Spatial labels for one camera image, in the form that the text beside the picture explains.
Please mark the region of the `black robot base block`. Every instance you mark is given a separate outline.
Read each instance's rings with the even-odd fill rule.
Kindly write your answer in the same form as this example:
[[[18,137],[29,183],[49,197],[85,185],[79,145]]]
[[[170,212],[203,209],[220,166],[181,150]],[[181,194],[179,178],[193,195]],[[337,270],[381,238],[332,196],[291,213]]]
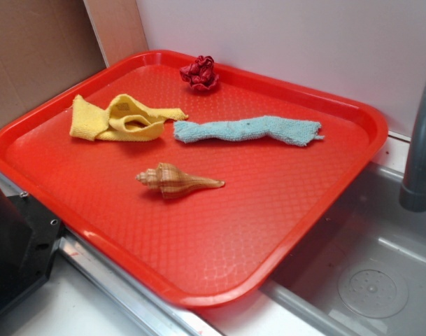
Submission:
[[[62,230],[35,197],[0,189],[0,317],[48,281]]]

